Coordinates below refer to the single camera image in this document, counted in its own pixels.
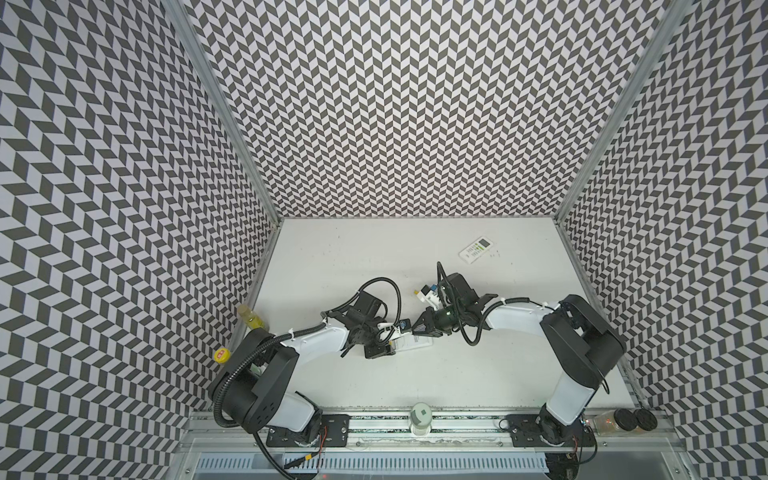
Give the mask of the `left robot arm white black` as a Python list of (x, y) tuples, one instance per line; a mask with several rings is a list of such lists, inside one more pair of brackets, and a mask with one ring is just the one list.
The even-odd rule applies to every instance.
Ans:
[(250, 331), (208, 387), (214, 421), (254, 435), (270, 427), (299, 445), (313, 444), (322, 434), (323, 411), (288, 391), (296, 368), (329, 354), (343, 358), (357, 346), (368, 360), (391, 356), (401, 320), (399, 287), (375, 277), (349, 300), (323, 311), (316, 326), (282, 335)]

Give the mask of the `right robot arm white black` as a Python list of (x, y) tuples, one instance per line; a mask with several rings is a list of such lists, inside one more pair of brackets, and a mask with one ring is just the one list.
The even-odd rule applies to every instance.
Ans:
[(508, 330), (547, 340), (562, 369), (558, 383), (535, 421), (541, 441), (561, 446), (578, 429), (607, 375), (627, 351), (625, 339), (583, 297), (570, 294), (554, 306), (528, 297), (479, 295), (460, 273), (437, 265), (437, 280), (419, 291), (427, 307), (405, 327), (414, 336), (440, 338), (459, 333), (471, 347), (485, 331)]

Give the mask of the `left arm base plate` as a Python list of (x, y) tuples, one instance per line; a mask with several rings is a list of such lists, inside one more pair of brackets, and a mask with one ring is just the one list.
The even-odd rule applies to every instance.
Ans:
[(349, 434), (350, 416), (345, 414), (316, 414), (300, 431), (270, 426), (266, 445), (268, 447), (319, 448), (345, 447)]

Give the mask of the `white remote control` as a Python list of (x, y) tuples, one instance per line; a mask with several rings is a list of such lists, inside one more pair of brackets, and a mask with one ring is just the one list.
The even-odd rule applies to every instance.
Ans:
[(467, 264), (473, 264), (484, 254), (486, 254), (493, 246), (494, 243), (488, 238), (480, 237), (466, 246), (463, 250), (461, 250), (458, 253), (458, 256)]
[(434, 339), (428, 336), (403, 335), (391, 342), (396, 353), (429, 348), (434, 344)]

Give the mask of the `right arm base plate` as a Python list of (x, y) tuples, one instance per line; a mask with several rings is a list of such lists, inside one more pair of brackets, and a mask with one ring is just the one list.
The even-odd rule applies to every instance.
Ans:
[(504, 418), (515, 447), (594, 447), (594, 434), (580, 419), (563, 425), (554, 417), (544, 414), (509, 414)]

